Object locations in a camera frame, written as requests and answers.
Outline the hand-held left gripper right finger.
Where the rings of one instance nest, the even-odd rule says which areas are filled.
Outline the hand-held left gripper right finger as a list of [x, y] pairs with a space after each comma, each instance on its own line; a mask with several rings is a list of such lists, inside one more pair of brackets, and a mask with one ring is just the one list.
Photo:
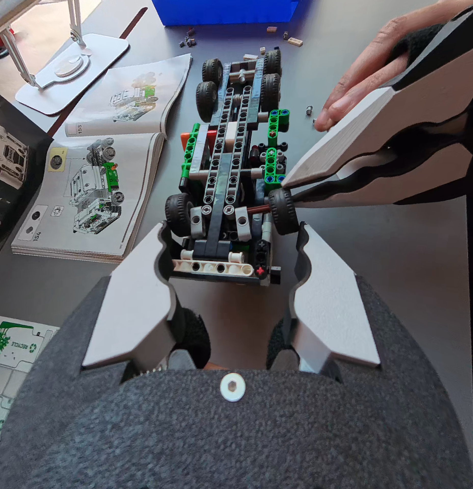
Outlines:
[[353, 270], [305, 222], [296, 249], [288, 344], [300, 357], [300, 370], [320, 373], [331, 359], [380, 365]]

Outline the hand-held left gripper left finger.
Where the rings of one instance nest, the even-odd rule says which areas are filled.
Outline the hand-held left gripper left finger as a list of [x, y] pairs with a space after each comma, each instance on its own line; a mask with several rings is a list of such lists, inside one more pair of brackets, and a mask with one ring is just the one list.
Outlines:
[[170, 229], [158, 223], [111, 273], [83, 367], [132, 360], [152, 370], [179, 342], [170, 244]]

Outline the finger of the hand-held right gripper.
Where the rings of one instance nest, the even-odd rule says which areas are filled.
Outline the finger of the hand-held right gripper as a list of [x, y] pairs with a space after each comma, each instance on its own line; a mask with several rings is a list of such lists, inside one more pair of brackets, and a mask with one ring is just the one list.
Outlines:
[[472, 98], [473, 49], [404, 89], [369, 93], [302, 156], [282, 185], [293, 188], [331, 176], [353, 157], [380, 149], [406, 127], [458, 115]]
[[399, 176], [381, 176], [353, 192], [327, 199], [296, 202], [295, 207], [329, 208], [388, 205], [466, 176], [473, 155], [456, 143], [434, 153], [417, 168]]

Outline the black lego wheel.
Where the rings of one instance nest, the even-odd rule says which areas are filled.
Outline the black lego wheel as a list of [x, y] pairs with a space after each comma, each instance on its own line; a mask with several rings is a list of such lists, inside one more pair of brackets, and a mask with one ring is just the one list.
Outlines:
[[297, 219], [293, 196], [290, 190], [277, 188], [269, 193], [269, 207], [274, 225], [279, 235], [296, 233], [300, 229]]

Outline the lego truck chassis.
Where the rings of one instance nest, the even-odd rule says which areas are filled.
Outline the lego truck chassis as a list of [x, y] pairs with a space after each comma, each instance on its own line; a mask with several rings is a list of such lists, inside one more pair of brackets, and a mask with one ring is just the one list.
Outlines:
[[267, 286], [272, 265], [269, 193], [286, 178], [290, 111], [279, 108], [282, 66], [276, 46], [222, 64], [207, 59], [196, 105], [202, 123], [183, 133], [179, 193], [167, 198], [166, 221], [183, 239], [172, 245], [173, 275]]

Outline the lego instruction booklet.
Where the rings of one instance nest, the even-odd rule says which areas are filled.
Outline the lego instruction booklet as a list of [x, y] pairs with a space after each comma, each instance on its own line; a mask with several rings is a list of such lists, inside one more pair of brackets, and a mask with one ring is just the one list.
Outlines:
[[81, 99], [56, 134], [15, 254], [119, 263], [133, 247], [166, 139], [187, 53], [118, 67]]

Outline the lego sticker sheet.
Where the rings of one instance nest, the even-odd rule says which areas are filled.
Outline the lego sticker sheet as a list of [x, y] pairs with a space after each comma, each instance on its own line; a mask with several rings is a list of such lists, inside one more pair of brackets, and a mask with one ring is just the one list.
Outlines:
[[0, 316], [0, 435], [13, 400], [58, 327]]

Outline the lego set box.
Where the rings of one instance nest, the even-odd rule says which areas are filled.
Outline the lego set box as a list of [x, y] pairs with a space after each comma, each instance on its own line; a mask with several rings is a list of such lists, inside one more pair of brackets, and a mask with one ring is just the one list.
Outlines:
[[52, 137], [0, 95], [0, 249], [43, 180]]

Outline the person's right hand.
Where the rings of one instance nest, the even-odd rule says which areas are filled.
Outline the person's right hand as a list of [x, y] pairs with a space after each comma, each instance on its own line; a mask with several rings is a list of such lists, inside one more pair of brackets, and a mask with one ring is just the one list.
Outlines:
[[469, 5], [469, 1], [438, 1], [390, 20], [343, 75], [317, 116], [315, 129], [328, 131], [366, 95], [407, 67], [408, 54], [388, 62], [394, 46], [407, 34], [444, 23]]

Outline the blue plastic bin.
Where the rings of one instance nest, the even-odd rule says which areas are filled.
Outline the blue plastic bin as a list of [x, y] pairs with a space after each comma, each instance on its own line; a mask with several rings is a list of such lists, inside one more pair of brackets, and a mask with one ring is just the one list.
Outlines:
[[288, 22], [298, 1], [152, 1], [164, 26]]

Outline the white metal sign stand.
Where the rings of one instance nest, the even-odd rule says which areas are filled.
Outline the white metal sign stand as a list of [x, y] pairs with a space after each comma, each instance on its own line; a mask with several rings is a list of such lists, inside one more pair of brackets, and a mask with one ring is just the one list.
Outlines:
[[55, 115], [91, 85], [129, 47], [127, 40], [82, 34], [79, 1], [68, 1], [73, 43], [37, 75], [30, 73], [18, 50], [10, 23], [37, 1], [0, 1], [0, 37], [26, 85], [17, 102], [45, 115]]

